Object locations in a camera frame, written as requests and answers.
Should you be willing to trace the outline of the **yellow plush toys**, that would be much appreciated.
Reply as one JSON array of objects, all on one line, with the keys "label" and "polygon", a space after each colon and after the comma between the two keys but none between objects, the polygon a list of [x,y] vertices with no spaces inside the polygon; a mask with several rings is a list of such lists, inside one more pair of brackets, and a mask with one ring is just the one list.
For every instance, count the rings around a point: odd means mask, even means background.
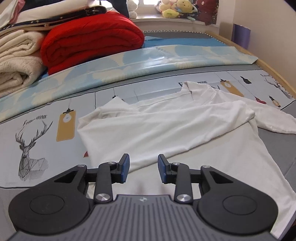
[{"label": "yellow plush toys", "polygon": [[199,14],[197,7],[188,0],[161,1],[158,8],[163,17],[167,19],[186,18],[195,20],[195,17]]}]

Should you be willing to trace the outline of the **white plush toy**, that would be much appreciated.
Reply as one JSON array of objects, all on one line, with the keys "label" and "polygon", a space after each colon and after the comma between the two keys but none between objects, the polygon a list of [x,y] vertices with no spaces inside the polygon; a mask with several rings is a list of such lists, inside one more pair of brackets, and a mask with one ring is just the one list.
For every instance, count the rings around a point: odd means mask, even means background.
[{"label": "white plush toy", "polygon": [[136,19],[137,18],[137,4],[132,1],[132,0],[127,0],[126,1],[127,9],[128,9],[128,14],[130,19]]}]

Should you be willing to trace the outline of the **dark red cushion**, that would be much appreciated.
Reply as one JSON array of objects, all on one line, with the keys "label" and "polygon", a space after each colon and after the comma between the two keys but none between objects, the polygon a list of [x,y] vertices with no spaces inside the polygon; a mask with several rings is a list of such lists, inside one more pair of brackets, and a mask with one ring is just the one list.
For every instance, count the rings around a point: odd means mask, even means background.
[{"label": "dark red cushion", "polygon": [[197,20],[205,25],[216,24],[219,1],[218,0],[196,0],[195,6],[198,9]]}]

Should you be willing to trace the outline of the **deer print bed sheet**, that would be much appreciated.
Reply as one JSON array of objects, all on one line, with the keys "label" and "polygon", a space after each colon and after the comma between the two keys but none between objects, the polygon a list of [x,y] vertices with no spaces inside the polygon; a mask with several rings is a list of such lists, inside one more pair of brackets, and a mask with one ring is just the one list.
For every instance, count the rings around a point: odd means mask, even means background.
[{"label": "deer print bed sheet", "polygon": [[295,103],[267,72],[232,68],[137,79],[64,98],[1,124],[1,186],[30,187],[78,164],[97,167],[79,135],[80,118],[115,97],[134,104],[177,93],[185,82],[206,84],[284,113]]}]

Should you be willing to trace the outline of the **white folded pillow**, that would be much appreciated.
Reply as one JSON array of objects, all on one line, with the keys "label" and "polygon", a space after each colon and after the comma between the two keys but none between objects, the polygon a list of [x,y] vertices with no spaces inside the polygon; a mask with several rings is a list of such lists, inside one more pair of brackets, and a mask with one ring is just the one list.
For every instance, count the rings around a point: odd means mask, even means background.
[{"label": "white folded pillow", "polygon": [[98,6],[97,1],[25,1],[13,23],[74,17]]}]

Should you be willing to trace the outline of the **light blue patterned mat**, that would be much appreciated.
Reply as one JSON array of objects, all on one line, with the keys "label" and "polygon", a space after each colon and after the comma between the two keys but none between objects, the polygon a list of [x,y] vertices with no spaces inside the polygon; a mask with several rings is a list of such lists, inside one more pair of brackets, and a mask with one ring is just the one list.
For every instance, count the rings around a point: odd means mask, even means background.
[{"label": "light blue patterned mat", "polygon": [[233,46],[156,46],[127,51],[83,63],[49,75],[1,99],[6,121],[62,97],[102,85],[156,73],[197,67],[251,65],[256,56]]}]

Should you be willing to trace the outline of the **white t-shirt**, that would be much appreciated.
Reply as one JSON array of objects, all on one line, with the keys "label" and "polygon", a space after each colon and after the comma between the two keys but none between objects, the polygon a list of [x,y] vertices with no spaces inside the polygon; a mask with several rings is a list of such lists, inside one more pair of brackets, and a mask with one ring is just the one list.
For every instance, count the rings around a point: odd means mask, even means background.
[{"label": "white t-shirt", "polygon": [[209,165],[274,199],[280,237],[295,213],[295,192],[258,134],[294,134],[295,118],[274,107],[185,82],[182,90],[128,104],[115,97],[79,119],[78,132],[93,165],[130,156],[127,182],[115,194],[173,194],[161,182],[159,154],[192,169]]}]

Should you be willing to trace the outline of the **red folded blanket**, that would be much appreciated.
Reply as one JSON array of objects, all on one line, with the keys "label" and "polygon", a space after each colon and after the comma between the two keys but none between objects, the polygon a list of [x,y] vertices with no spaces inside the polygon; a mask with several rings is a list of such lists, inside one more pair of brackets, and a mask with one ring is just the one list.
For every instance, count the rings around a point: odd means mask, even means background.
[{"label": "red folded blanket", "polygon": [[40,54],[49,75],[142,47],[144,34],[129,18],[108,11],[61,24],[48,32]]}]

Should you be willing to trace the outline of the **dark blue shark plush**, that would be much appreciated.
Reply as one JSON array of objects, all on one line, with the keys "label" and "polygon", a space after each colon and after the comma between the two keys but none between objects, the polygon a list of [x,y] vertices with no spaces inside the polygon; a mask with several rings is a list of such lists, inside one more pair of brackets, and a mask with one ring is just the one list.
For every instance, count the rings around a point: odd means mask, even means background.
[{"label": "dark blue shark plush", "polygon": [[109,3],[112,4],[113,8],[117,10],[120,14],[129,18],[128,8],[126,0],[108,0]]}]

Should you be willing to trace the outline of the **pink folded cloth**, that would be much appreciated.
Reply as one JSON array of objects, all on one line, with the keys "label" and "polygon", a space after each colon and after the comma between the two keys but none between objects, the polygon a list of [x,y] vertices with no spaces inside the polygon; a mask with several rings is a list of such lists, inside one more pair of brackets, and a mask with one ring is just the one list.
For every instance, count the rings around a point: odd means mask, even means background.
[{"label": "pink folded cloth", "polygon": [[25,3],[26,3],[25,0],[18,0],[16,2],[16,6],[15,6],[15,9],[14,9],[13,15],[12,15],[11,20],[9,22],[10,24],[16,22],[16,20],[17,20],[19,14],[20,14],[22,8],[24,7]]}]

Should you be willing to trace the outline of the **cream folded blanket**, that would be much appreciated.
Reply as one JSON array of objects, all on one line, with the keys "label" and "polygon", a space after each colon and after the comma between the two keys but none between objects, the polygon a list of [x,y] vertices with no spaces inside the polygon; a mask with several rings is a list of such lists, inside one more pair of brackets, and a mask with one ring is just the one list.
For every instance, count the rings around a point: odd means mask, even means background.
[{"label": "cream folded blanket", "polygon": [[40,56],[42,32],[18,30],[1,38],[1,97],[34,83],[46,67]]}]

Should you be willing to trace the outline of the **blue bed sheet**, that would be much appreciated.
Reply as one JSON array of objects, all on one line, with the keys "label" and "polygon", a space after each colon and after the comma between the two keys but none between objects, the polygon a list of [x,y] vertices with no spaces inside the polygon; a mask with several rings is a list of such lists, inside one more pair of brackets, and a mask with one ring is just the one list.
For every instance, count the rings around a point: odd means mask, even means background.
[{"label": "blue bed sheet", "polygon": [[228,45],[214,38],[155,38],[147,36],[142,45],[143,48],[167,46],[167,45],[186,45],[203,47],[228,47]]}]

